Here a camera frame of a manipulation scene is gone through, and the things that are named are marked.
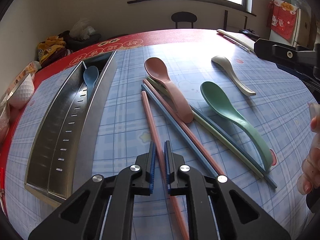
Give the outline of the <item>right hand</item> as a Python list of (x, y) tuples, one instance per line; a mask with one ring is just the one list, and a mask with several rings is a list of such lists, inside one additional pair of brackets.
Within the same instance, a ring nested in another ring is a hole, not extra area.
[(319, 188), (319, 104), (310, 103), (310, 128), (315, 136), (310, 146), (307, 157), (302, 162), (303, 174), (297, 180), (297, 189), (306, 195), (314, 188)]

